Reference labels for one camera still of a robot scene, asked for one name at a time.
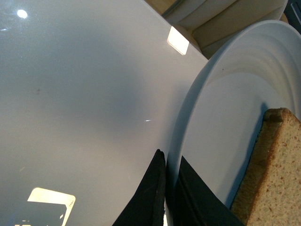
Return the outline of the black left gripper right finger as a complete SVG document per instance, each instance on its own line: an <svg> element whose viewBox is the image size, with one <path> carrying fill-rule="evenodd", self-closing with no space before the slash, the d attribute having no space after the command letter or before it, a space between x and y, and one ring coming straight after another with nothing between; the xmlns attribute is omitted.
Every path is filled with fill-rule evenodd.
<svg viewBox="0 0 301 226"><path fill-rule="evenodd" d="M182 157L168 157L169 226L242 226Z"/></svg>

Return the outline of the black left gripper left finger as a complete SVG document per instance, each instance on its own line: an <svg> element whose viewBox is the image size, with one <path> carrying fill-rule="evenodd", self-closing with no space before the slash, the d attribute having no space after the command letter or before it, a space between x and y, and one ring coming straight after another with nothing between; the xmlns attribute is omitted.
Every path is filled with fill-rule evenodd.
<svg viewBox="0 0 301 226"><path fill-rule="evenodd" d="M113 223L115 226L162 226L166 190L166 161L156 150L134 196Z"/></svg>

